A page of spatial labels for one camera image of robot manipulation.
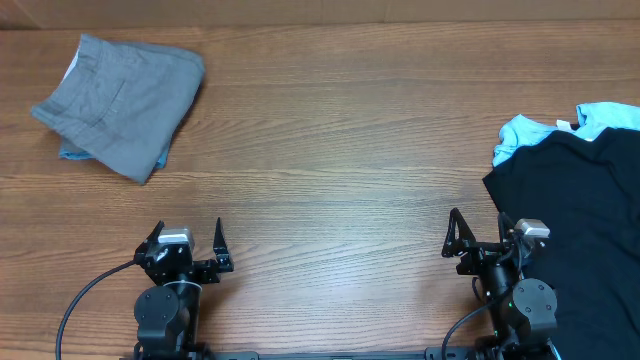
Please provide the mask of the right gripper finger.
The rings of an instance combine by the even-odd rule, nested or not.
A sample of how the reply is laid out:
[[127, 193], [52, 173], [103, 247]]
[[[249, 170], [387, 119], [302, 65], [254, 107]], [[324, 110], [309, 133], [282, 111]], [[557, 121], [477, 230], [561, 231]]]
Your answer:
[[444, 258], [462, 256], [476, 244], [476, 238], [458, 208], [449, 213], [447, 233], [441, 255]]
[[499, 240], [501, 244], [511, 244], [514, 237], [514, 223], [505, 212], [497, 216]]

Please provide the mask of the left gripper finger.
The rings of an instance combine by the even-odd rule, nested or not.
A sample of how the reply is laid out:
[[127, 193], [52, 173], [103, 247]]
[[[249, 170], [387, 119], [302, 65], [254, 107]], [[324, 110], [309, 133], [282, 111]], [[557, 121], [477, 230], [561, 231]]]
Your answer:
[[216, 220], [216, 227], [213, 237], [213, 252], [218, 264], [218, 273], [229, 273], [234, 271], [234, 263], [229, 252], [221, 218]]
[[146, 237], [146, 239], [144, 240], [145, 244], [155, 244], [158, 242], [158, 237], [162, 231], [162, 229], [164, 228], [164, 222], [162, 220], [160, 220], [155, 227], [153, 228], [153, 230], [151, 231], [151, 233]]

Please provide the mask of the black t-shirt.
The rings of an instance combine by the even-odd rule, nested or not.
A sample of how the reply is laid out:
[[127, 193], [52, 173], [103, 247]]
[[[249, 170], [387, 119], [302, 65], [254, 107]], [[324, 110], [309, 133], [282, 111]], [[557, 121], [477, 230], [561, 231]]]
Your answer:
[[561, 357], [638, 358], [638, 132], [606, 129], [592, 142], [554, 132], [483, 182], [498, 211], [550, 230], [525, 273], [557, 291]]

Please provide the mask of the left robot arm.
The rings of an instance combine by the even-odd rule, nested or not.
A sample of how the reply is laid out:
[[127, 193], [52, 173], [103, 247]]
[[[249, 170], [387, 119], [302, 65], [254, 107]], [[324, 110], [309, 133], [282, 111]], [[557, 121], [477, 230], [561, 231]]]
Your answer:
[[197, 330], [202, 288], [234, 270], [222, 223], [216, 222], [212, 258], [194, 259], [194, 247], [189, 228], [167, 228], [160, 221], [136, 249], [135, 263], [154, 283], [134, 305], [136, 359], [214, 357], [208, 345], [197, 341]]

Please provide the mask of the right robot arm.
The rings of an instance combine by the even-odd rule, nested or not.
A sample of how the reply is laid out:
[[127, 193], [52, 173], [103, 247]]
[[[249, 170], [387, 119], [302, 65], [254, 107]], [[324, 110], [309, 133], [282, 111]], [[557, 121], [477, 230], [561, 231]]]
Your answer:
[[[457, 257], [456, 271], [472, 278], [472, 290], [482, 305], [463, 316], [446, 333], [439, 356], [454, 353], [462, 359], [558, 359], [551, 336], [557, 329], [557, 295], [546, 282], [526, 277], [525, 267], [534, 252], [545, 246], [550, 230], [540, 220], [511, 221], [497, 217], [499, 240], [476, 239], [461, 212], [449, 213], [441, 255]], [[453, 351], [453, 334], [469, 320], [488, 313], [493, 333], [466, 350]]]

